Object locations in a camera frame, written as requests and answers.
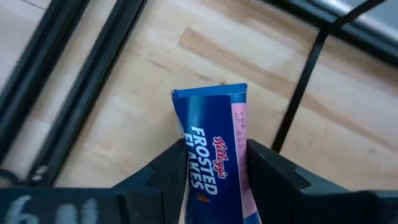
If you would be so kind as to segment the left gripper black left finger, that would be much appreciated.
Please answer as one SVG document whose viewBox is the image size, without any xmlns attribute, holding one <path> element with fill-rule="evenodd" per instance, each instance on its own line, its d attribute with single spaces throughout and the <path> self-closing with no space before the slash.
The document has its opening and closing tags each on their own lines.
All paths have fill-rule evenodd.
<svg viewBox="0 0 398 224">
<path fill-rule="evenodd" d="M 187 150 L 179 139 L 148 165 L 113 188 L 121 224 L 178 224 L 187 179 Z"/>
</svg>

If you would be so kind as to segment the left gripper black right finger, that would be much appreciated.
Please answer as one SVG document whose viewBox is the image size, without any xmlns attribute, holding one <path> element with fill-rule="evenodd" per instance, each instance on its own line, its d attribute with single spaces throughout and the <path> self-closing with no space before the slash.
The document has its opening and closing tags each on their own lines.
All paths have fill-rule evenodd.
<svg viewBox="0 0 398 224">
<path fill-rule="evenodd" d="M 248 176 L 263 224 L 372 224 L 373 196 L 320 177 L 248 140 Z"/>
</svg>

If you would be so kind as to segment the blue Frosted Flakes cereal box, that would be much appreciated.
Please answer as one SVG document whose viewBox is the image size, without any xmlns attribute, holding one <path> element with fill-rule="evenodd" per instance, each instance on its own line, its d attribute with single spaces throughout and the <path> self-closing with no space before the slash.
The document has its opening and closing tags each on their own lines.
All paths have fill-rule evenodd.
<svg viewBox="0 0 398 224">
<path fill-rule="evenodd" d="M 186 224 L 260 224 L 246 168 L 245 83 L 174 90 L 188 152 Z"/>
</svg>

